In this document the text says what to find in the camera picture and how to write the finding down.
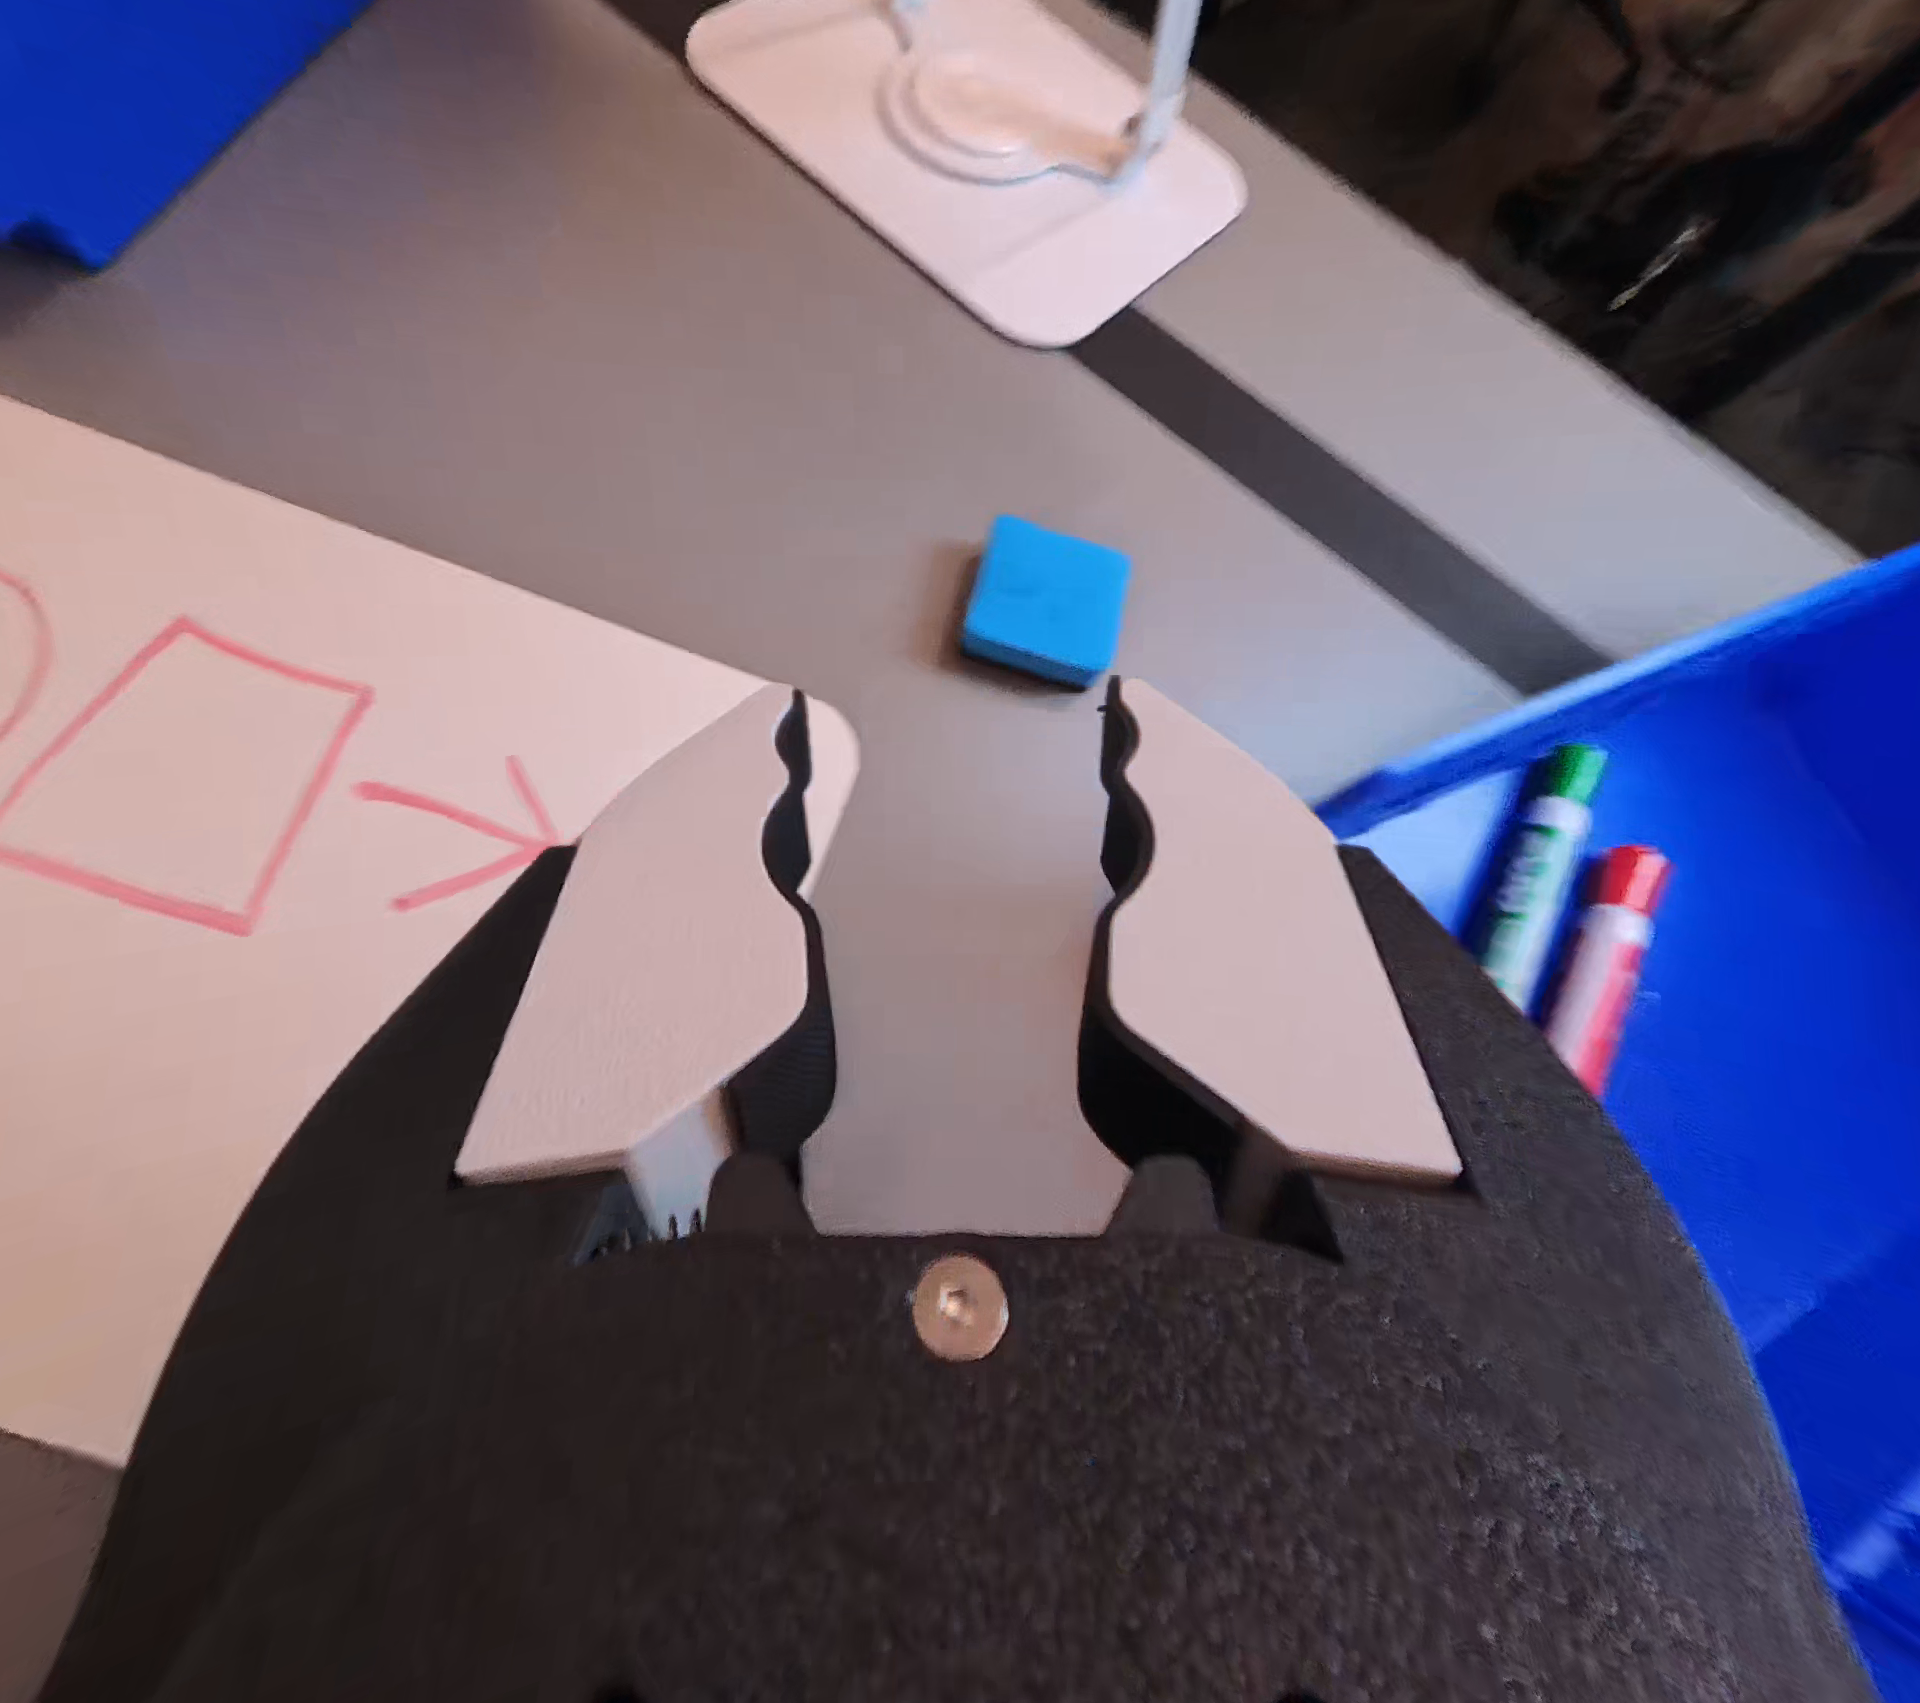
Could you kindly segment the white whiteboard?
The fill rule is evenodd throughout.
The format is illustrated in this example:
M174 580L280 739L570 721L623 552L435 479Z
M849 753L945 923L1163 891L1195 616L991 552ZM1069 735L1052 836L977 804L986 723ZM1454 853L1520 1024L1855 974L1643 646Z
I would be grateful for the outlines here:
M6 397L6 1429L126 1464L285 1143L767 683Z

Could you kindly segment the green dry erase marker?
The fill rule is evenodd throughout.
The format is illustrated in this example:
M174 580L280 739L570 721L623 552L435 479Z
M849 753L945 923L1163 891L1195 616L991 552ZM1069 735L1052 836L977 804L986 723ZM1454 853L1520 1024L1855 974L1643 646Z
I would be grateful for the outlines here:
M1474 949L1484 974L1523 1014L1546 976L1590 828L1590 804L1546 794L1530 799L1503 836Z

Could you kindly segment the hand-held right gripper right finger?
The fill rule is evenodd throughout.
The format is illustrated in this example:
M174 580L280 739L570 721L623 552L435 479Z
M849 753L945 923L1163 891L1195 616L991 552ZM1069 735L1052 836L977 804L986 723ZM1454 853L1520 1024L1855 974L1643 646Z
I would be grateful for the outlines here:
M1079 1108L1188 1162L1221 1231L1336 1245L1319 1181L1461 1190L1462 1158L1333 832L1257 756L1114 675Z

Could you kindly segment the red dry erase marker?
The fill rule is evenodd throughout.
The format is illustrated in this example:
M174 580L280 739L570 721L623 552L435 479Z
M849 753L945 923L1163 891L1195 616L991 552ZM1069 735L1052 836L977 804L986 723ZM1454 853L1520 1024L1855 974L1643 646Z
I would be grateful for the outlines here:
M1569 1075L1603 1099L1622 1026L1639 1000L1654 920L1629 905L1593 905L1579 920L1548 1007L1546 1037Z

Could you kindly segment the blue foam eraser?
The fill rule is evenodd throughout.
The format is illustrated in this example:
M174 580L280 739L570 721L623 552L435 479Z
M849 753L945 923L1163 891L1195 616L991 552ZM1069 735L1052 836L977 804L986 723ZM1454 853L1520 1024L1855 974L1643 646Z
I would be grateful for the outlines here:
M964 657L1052 687L1087 688L1117 657L1129 555L1018 514L999 514L965 598Z

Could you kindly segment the black tape strip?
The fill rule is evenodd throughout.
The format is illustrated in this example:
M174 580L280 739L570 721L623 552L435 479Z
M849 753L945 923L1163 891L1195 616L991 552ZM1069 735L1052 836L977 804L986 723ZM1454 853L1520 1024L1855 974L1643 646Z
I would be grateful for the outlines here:
M1610 657L1166 329L1124 308L1069 355L1520 697Z

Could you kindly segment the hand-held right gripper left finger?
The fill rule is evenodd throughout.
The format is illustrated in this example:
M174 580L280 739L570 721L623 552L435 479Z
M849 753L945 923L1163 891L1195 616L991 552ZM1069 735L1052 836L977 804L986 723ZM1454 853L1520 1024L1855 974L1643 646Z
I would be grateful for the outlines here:
M816 868L838 710L764 687L586 830L453 1164L463 1186L618 1171L645 1232L693 1236L740 1150L800 1154L834 1065Z

